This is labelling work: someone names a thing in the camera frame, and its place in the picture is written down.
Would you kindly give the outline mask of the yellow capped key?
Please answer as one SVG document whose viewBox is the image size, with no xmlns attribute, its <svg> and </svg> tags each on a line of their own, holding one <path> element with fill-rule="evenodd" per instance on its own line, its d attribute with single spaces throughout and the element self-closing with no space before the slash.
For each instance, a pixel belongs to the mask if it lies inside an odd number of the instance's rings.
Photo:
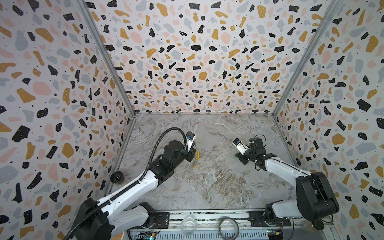
<svg viewBox="0 0 384 240">
<path fill-rule="evenodd" d="M 199 150 L 196 151 L 196 156 L 195 156 L 195 159 L 194 159 L 194 168 L 196 169 L 197 168 L 197 164 L 198 164 L 198 161 L 200 160 L 200 152 Z"/>
</svg>

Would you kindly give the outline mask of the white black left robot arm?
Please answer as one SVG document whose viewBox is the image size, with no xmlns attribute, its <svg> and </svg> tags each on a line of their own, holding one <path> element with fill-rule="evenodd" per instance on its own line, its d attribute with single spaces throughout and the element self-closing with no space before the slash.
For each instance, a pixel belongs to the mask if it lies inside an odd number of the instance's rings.
<svg viewBox="0 0 384 240">
<path fill-rule="evenodd" d="M 127 207 L 169 179 L 184 160 L 191 162 L 197 151 L 195 145 L 191 140 L 186 145 L 179 141 L 169 142 L 164 152 L 150 163 L 145 177 L 138 176 L 123 188 L 97 201 L 84 201 L 65 239 L 109 240 L 135 227 L 149 228 L 155 221 L 154 208 L 147 202 L 131 210 L 127 210 Z"/>
</svg>

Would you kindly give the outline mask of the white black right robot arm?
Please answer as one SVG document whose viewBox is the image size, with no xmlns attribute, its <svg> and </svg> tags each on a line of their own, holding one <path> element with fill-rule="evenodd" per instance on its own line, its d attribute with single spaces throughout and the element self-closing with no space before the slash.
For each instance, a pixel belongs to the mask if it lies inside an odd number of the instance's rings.
<svg viewBox="0 0 384 240">
<path fill-rule="evenodd" d="M 257 171 L 274 174 L 296 189 L 295 199 L 266 205 L 264 220 L 267 224 L 274 225 L 284 218 L 304 218 L 313 223 L 323 223 L 323 218 L 339 212 L 339 203 L 325 174 L 299 169 L 277 155 L 267 153 L 259 137 L 249 139 L 248 145 L 236 138 L 233 145 L 239 151 L 235 156 L 243 165 L 253 162 Z"/>
</svg>

